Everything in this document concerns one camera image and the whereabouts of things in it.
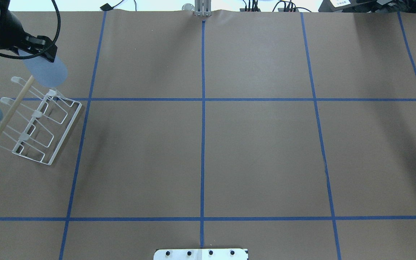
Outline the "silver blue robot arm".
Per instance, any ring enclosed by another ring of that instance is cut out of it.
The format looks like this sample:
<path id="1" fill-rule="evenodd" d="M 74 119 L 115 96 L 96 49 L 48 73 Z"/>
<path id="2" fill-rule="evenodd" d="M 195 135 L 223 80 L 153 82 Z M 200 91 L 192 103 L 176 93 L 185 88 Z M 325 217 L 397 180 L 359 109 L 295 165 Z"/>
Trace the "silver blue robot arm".
<path id="1" fill-rule="evenodd" d="M 52 1 L 57 16 L 56 34 L 53 39 L 44 35 L 34 36 L 27 33 L 20 20 L 9 10 L 10 2 L 0 0 L 0 57 L 11 60 L 22 60 L 33 72 L 40 73 L 37 66 L 48 69 L 59 65 L 60 75 L 48 75 L 48 86 L 61 84 L 67 70 L 57 56 L 56 42 L 59 38 L 61 18 L 58 6 Z"/>

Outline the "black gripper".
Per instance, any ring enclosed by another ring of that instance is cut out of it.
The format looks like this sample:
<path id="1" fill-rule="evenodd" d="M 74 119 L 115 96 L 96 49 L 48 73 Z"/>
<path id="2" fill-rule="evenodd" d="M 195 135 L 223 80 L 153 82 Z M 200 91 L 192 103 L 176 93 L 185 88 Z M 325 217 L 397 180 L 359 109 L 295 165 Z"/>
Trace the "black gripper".
<path id="1" fill-rule="evenodd" d="M 54 62 L 57 54 L 56 44 L 47 36 L 33 36 L 27 34 L 22 40 L 11 47 L 11 51 L 19 56 L 25 52 L 25 56 L 38 55 L 49 62 Z"/>

